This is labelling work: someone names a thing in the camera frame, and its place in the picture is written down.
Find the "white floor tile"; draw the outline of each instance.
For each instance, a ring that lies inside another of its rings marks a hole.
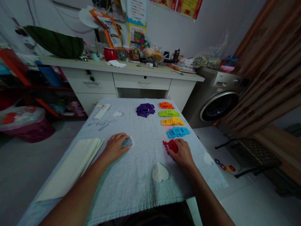
[[[45,141],[29,144],[0,134],[1,225],[16,225],[37,191],[52,172],[84,121],[60,121],[57,132]],[[227,141],[217,128],[194,129],[211,157],[239,165],[225,149],[214,149]],[[223,171],[229,187],[214,191],[236,225],[298,225],[301,203],[282,198],[263,175],[247,174],[239,179]],[[202,225],[195,198],[187,200],[195,225]]]
[[[1,225],[16,225],[84,121],[59,121],[57,132],[38,143],[0,134]]]
[[[197,204],[197,201],[196,201],[195,197],[187,199],[186,202],[187,202],[187,205],[189,207],[191,215],[193,215],[195,213],[199,214],[198,204]]]
[[[195,226],[203,226],[199,213],[192,214],[192,219]]]

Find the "bottle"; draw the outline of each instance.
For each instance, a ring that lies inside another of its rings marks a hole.
[[[140,48],[135,41],[131,41],[129,46],[129,59],[131,61],[140,61]]]
[[[84,109],[78,101],[72,101],[71,105],[78,117],[85,116],[85,113],[83,112]]]

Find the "black chair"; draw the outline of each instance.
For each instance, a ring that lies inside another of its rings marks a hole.
[[[215,149],[219,149],[233,141],[237,141],[238,144],[234,145],[234,147],[240,146],[243,150],[243,154],[251,160],[252,163],[255,164],[254,168],[243,171],[237,175],[236,178],[239,178],[242,175],[245,175],[250,172],[254,172],[254,175],[257,176],[259,173],[262,173],[265,170],[269,170],[275,167],[279,167],[282,165],[280,159],[278,159],[272,152],[270,152],[265,146],[259,143],[257,140],[252,138],[238,138],[231,139],[228,142],[215,147]]]

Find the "white desk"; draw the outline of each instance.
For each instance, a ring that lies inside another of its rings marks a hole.
[[[148,98],[156,95],[173,100],[182,111],[195,83],[205,80],[196,74],[180,75],[166,66],[151,69],[125,62],[126,66],[119,68],[107,66],[105,60],[84,62],[55,56],[43,56],[40,61],[46,65],[61,67],[88,115],[101,98],[124,97],[125,93],[127,97],[141,98],[140,90],[148,94]],[[90,76],[93,76],[95,82],[91,81]]]

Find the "interlocking toy block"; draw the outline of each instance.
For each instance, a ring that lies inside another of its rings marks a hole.
[[[175,137],[183,137],[186,134],[190,134],[190,131],[185,127],[174,127],[167,131],[166,134],[169,139],[173,139]]]
[[[221,164],[220,161],[218,159],[215,159],[215,163],[217,165],[219,165],[223,170],[227,170],[228,172],[232,173],[232,172],[235,172],[236,169],[230,165],[230,166],[225,166],[224,164]]]
[[[168,109],[168,110],[165,110],[165,111],[160,111],[159,112],[159,117],[181,117],[181,115],[177,111]]]
[[[146,104],[140,104],[138,107],[137,107],[137,115],[138,116],[142,116],[142,117],[145,117],[147,118],[147,116],[149,114],[154,114],[155,113],[155,106],[152,105],[152,104],[149,104],[149,103],[146,103]]]
[[[182,121],[182,119],[176,118],[176,117],[172,117],[170,119],[163,119],[161,120],[161,125],[162,126],[171,126],[171,125],[182,125],[184,126],[184,122]]]
[[[159,103],[160,108],[162,109],[174,109],[174,106],[168,102]]]
[[[178,153],[178,146],[176,145],[175,141],[172,139],[169,142],[163,141],[163,144],[165,146],[165,149],[171,149],[174,153]]]

